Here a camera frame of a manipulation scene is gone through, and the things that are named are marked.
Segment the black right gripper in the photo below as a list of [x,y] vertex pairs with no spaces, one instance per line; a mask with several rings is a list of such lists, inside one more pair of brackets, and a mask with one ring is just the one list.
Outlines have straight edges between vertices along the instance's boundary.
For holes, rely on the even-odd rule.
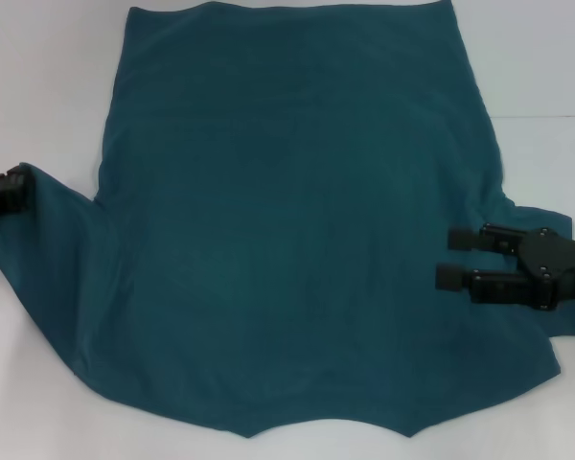
[[466,269],[438,264],[435,288],[466,291],[476,304],[518,304],[538,310],[554,310],[575,300],[575,240],[541,228],[524,231],[486,223],[479,230],[451,228],[448,249],[516,253],[523,273]]

